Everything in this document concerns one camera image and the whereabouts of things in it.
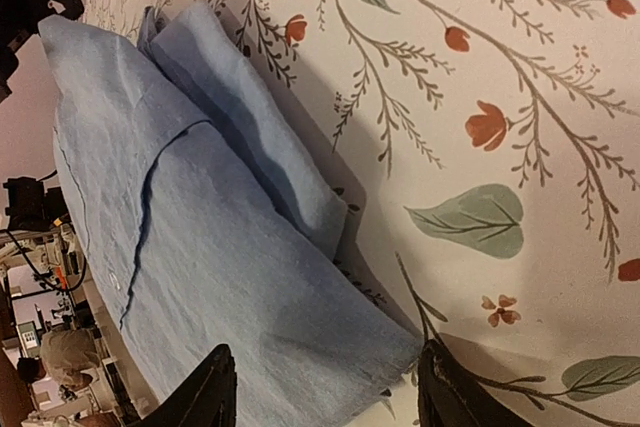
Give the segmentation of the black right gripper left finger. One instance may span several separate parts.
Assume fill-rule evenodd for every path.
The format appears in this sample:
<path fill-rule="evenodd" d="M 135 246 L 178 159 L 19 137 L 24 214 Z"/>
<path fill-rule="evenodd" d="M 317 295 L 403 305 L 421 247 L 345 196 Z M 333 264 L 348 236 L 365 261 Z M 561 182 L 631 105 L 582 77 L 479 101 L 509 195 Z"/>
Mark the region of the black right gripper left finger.
<path fill-rule="evenodd" d="M 234 427 L 237 374 L 227 344 L 217 345 L 139 427 Z"/>

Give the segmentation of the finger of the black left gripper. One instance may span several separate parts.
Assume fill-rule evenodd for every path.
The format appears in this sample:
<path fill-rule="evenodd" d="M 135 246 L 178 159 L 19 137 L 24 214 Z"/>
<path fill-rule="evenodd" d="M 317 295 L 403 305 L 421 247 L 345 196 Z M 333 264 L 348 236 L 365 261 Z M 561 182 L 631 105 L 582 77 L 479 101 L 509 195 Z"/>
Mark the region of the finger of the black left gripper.
<path fill-rule="evenodd" d="M 39 23 L 58 15 L 75 21 L 84 14 L 82 0 L 1 0 L 1 46 L 24 43 L 38 35 Z"/>

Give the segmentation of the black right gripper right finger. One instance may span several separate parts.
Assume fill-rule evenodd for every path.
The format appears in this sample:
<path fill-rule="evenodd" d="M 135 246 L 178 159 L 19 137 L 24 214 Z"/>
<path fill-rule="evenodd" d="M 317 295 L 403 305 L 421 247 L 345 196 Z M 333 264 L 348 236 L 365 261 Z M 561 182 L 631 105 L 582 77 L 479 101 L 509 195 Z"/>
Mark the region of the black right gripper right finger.
<path fill-rule="evenodd" d="M 450 352 L 428 340 L 418 361 L 420 426 L 519 426 L 520 417 L 478 385 Z"/>

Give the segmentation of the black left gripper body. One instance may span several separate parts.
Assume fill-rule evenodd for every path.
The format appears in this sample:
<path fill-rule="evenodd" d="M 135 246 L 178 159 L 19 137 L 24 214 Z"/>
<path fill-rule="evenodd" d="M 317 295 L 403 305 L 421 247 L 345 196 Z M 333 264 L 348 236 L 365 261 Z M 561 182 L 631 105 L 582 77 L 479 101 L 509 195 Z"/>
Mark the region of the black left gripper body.
<path fill-rule="evenodd" d="M 10 45 L 1 48 L 1 102 L 6 100 L 12 94 L 8 81 L 18 68 L 19 60 L 17 52 L 21 46 L 21 43 L 13 42 Z"/>

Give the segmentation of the light blue shirt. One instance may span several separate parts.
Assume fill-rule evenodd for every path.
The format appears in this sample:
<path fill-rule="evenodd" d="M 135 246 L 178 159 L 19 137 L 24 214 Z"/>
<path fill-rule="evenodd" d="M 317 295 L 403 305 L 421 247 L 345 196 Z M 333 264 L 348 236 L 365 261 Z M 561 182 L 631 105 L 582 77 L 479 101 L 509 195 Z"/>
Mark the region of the light blue shirt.
<path fill-rule="evenodd" d="M 346 205 L 209 6 L 39 30 L 71 219 L 159 399 L 221 344 L 240 426 L 344 426 L 401 378 L 420 339 L 335 266 Z"/>

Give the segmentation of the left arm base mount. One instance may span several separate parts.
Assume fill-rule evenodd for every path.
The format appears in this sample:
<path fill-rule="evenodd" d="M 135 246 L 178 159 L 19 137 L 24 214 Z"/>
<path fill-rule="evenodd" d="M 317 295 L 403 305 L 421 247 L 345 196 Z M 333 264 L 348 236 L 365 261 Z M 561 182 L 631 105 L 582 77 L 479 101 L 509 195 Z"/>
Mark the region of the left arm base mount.
<path fill-rule="evenodd" d="M 2 184 L 9 205 L 5 208 L 9 231 L 46 232 L 69 210 L 60 187 L 46 189 L 35 178 L 10 178 Z"/>

